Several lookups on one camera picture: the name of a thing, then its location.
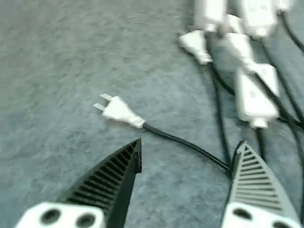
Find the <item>electrical cord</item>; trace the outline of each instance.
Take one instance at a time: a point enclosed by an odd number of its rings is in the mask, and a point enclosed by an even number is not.
[[[111,97],[108,94],[101,94],[100,95],[103,99],[108,101],[106,106],[101,105],[100,103],[96,103],[93,106],[100,111],[102,111],[102,116],[115,120],[118,122],[125,122],[135,128],[141,129],[144,128],[145,130],[165,139],[169,139],[180,143],[188,148],[195,150],[196,152],[204,155],[213,163],[218,165],[219,167],[225,169],[230,175],[232,173],[231,168],[225,164],[223,161],[218,159],[217,157],[213,156],[211,153],[207,152],[206,150],[198,147],[197,145],[190,143],[182,138],[176,137],[174,135],[168,134],[163,132],[155,127],[150,126],[146,123],[146,120],[135,114],[129,105],[119,96]]]
[[[302,51],[304,54],[304,44],[299,40],[299,38],[296,36],[296,34],[291,30],[288,21],[287,21],[287,13],[286,12],[281,12],[281,19],[283,23],[283,27],[288,33],[289,37],[291,40],[298,46],[298,48]]]
[[[206,39],[206,50],[209,53],[209,55],[212,58],[212,40],[214,39],[214,36],[216,36],[215,33],[207,32],[205,34]],[[214,86],[215,96],[216,96],[216,106],[217,106],[217,119],[218,119],[218,128],[220,132],[220,139],[222,143],[223,153],[225,157],[226,164],[228,164],[229,167],[232,167],[232,161],[229,153],[229,146],[228,146],[228,140],[225,133],[225,126],[224,126],[224,120],[223,120],[223,113],[222,113],[222,103],[221,98],[219,94],[219,87],[218,87],[218,80],[221,80],[221,77],[216,70],[215,66],[213,65],[213,62],[208,63],[209,72],[211,75],[211,79]]]
[[[288,125],[294,135],[294,139],[297,145],[297,151],[298,151],[298,156],[300,158],[300,162],[301,162],[301,167],[302,167],[302,202],[301,202],[301,212],[300,212],[300,220],[301,222],[303,222],[303,216],[304,216],[304,154],[303,154],[303,148],[301,145],[301,141],[299,138],[299,135],[297,133],[297,130],[295,128],[295,124],[292,121],[292,118],[290,116],[290,114],[288,113],[288,111],[285,109],[285,107],[283,106],[281,100],[279,97],[277,97],[272,90],[266,85],[266,83],[263,81],[263,79],[257,74],[254,73],[252,75],[252,77],[259,83],[259,85],[262,87],[262,89],[264,90],[264,92],[270,97],[270,99],[280,108],[282,115],[286,118]]]
[[[197,151],[198,153],[204,155],[205,157],[207,157],[209,160],[211,160],[212,162],[214,162],[215,164],[217,164],[219,167],[223,168],[224,170],[231,172],[231,169],[227,166],[227,164],[225,164],[223,161],[221,161],[220,159],[218,159],[217,157],[213,156],[211,153],[205,151],[204,149],[198,147],[197,145],[194,145],[193,143],[190,143],[184,139],[181,139],[179,137],[176,137],[174,135],[168,134],[166,132],[163,132],[155,127],[150,126],[147,123],[143,124],[143,128],[157,136],[160,136],[162,138],[165,139],[170,139],[172,141],[175,141],[177,143],[180,143],[184,146],[187,146],[195,151]]]
[[[214,68],[212,63],[208,64],[209,71],[211,74],[211,79],[212,83],[214,86],[214,91],[215,91],[215,99],[216,99],[216,104],[217,104],[217,119],[218,119],[218,127],[219,127],[219,132],[220,132],[220,138],[221,138],[221,143],[222,143],[222,148],[224,150],[224,157],[225,157],[225,162],[229,167],[232,167],[232,162],[231,162],[231,157],[229,153],[229,146],[228,146],[228,140],[225,134],[225,126],[224,126],[224,120],[223,120],[223,112],[222,112],[222,102],[221,102],[221,97],[220,97],[220,92],[219,92],[219,85],[218,82],[215,78],[215,75],[218,74],[216,69]]]
[[[256,138],[259,145],[260,156],[266,162],[266,143],[263,137],[264,129],[263,128],[256,128]]]
[[[275,64],[275,62],[272,60],[268,50],[267,50],[267,47],[265,45],[265,42],[264,40],[262,39],[261,40],[261,44],[262,44],[262,48],[265,52],[265,55],[269,61],[269,63],[274,66],[276,68],[276,71],[277,71],[277,76],[279,78],[279,80],[281,81],[281,84],[288,96],[288,99],[290,100],[290,103],[291,105],[293,106],[294,108],[294,111],[297,115],[297,117],[299,118],[299,123],[300,123],[300,126],[301,128],[304,130],[304,116],[303,116],[303,113],[302,113],[302,110],[300,109],[299,105],[297,104],[297,102],[295,101],[295,97],[293,96],[292,92],[291,92],[291,89],[290,87],[288,86],[288,83],[287,83],[287,80],[284,78],[282,72],[280,71],[280,69],[277,67],[277,65]]]

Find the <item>screw hole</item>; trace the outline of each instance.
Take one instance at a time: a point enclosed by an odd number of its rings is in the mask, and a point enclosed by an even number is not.
[[[283,222],[275,222],[273,226],[274,228],[290,228],[289,225],[286,225]]]
[[[95,216],[92,214],[82,215],[76,222],[77,226],[80,228],[88,228],[92,226],[95,222]]]
[[[233,211],[233,214],[235,214],[236,216],[241,217],[243,219],[248,219],[248,220],[252,219],[251,215],[247,211],[245,211],[244,209],[235,209]]]
[[[57,209],[51,209],[46,211],[42,217],[41,222],[44,224],[52,224],[56,222],[60,217],[60,211]]]

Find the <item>white power adapter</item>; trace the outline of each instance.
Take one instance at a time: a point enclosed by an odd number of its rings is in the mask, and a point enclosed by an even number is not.
[[[256,64],[255,71],[266,85],[279,96],[276,69],[269,64]],[[237,113],[242,121],[249,122],[252,128],[267,128],[267,122],[279,117],[277,106],[243,68],[237,70],[235,79]]]
[[[283,12],[290,11],[290,9],[292,8],[295,2],[294,0],[274,0],[274,1],[278,13],[282,11]]]
[[[239,0],[238,5],[247,35],[264,38],[275,29],[277,17],[273,0]]]
[[[214,32],[224,21],[227,0],[195,0],[194,28]]]

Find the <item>black cable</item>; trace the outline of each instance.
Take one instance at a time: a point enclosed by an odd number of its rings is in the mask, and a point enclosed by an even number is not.
[[[304,44],[299,40],[299,38],[296,36],[296,34],[291,30],[288,21],[287,21],[287,13],[286,12],[281,12],[281,18],[282,18],[282,23],[283,27],[288,33],[289,37],[292,39],[292,41],[300,48],[300,50],[304,54]]]
[[[303,216],[304,216],[304,154],[303,154],[303,148],[301,145],[301,141],[299,138],[299,135],[296,131],[295,128],[295,124],[292,121],[292,118],[290,116],[290,114],[288,113],[288,111],[285,109],[285,107],[283,106],[281,100],[279,97],[277,97],[272,90],[266,85],[266,83],[263,81],[263,79],[257,74],[254,73],[252,75],[252,77],[259,83],[259,85],[262,87],[262,89],[264,90],[264,92],[270,97],[270,99],[280,108],[282,115],[286,118],[288,125],[294,135],[294,139],[297,145],[297,150],[298,150],[298,156],[300,158],[300,162],[301,162],[301,167],[302,167],[302,202],[301,202],[301,212],[300,212],[300,220],[301,222],[303,221]]]
[[[230,93],[231,95],[235,95],[234,93],[234,89],[229,86],[220,76],[220,74],[218,73],[217,69],[214,67],[213,63],[209,63],[209,66],[211,68],[211,71],[213,72],[213,77],[219,82],[219,84],[228,91],[228,93]]]
[[[174,135],[168,134],[166,132],[162,132],[161,130],[154,128],[152,126],[150,126],[147,123],[143,124],[143,128],[157,136],[160,136],[162,138],[166,138],[166,139],[170,139],[173,140],[177,143],[180,143],[184,146],[187,146],[195,151],[197,151],[198,153],[204,155],[205,157],[207,157],[209,160],[211,160],[212,162],[214,162],[215,164],[217,164],[218,166],[220,166],[221,168],[225,169],[226,171],[228,171],[229,173],[231,173],[231,169],[227,166],[227,164],[225,164],[223,161],[221,161],[220,159],[218,159],[217,157],[213,156],[211,153],[205,151],[204,149],[198,147],[197,145],[194,145],[193,143],[190,143],[184,139],[181,139],[179,137],[176,137]]]
[[[266,162],[266,144],[265,140],[263,137],[264,134],[264,129],[263,128],[256,128],[256,136],[257,136],[257,142],[260,150],[260,156],[261,158]]]
[[[214,40],[214,36],[216,34],[214,32],[209,32],[205,34],[205,39],[206,39],[206,49],[208,53],[212,57],[212,41]],[[220,132],[220,139],[222,143],[222,148],[223,148],[223,153],[225,157],[225,162],[229,167],[232,167],[232,161],[229,153],[229,146],[228,146],[228,140],[225,134],[225,126],[224,126],[224,121],[223,121],[223,113],[222,113],[222,103],[221,103],[221,98],[219,94],[219,87],[218,87],[218,81],[221,83],[221,85],[225,85],[224,80],[220,77],[217,69],[213,65],[213,62],[208,63],[209,67],[209,72],[211,74],[211,79],[214,85],[214,90],[215,90],[215,95],[216,95],[216,104],[217,104],[217,119],[218,119],[218,127],[219,127],[219,132]],[[229,90],[234,94],[233,89],[231,89],[229,86],[226,86],[225,89]]]
[[[295,97],[293,96],[291,89],[288,86],[287,80],[284,78],[282,72],[277,67],[277,65],[274,63],[274,61],[272,60],[272,58],[267,50],[264,40],[261,40],[261,44],[262,44],[262,48],[266,54],[266,57],[268,58],[269,63],[276,68],[277,76],[278,76],[279,80],[281,81],[281,84],[288,96],[288,99],[290,100],[291,105],[294,108],[295,114],[297,115],[297,117],[300,120],[301,128],[304,129],[304,116],[303,116],[302,110],[300,109],[299,105],[295,101]]]
[[[212,79],[214,91],[215,91],[215,100],[216,100],[216,104],[217,104],[217,119],[218,119],[218,124],[219,124],[218,127],[219,127],[219,132],[220,132],[222,148],[224,150],[225,162],[229,167],[231,167],[232,163],[231,163],[231,157],[230,157],[230,153],[229,153],[228,141],[227,141],[227,137],[225,134],[225,126],[224,126],[223,112],[222,112],[222,102],[221,102],[221,97],[220,97],[219,87],[218,87],[219,85],[218,85],[217,80],[215,79],[215,75],[217,74],[217,71],[215,70],[212,63],[209,63],[208,66],[209,66],[209,71],[211,74],[211,79]]]

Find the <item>plug prong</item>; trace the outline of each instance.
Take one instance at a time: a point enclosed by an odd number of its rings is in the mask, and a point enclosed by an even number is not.
[[[112,100],[112,97],[108,94],[100,94],[99,96],[102,97],[104,100],[107,100],[107,101]]]
[[[93,107],[98,108],[101,111],[105,110],[105,107],[103,105],[99,104],[99,103],[94,104]]]

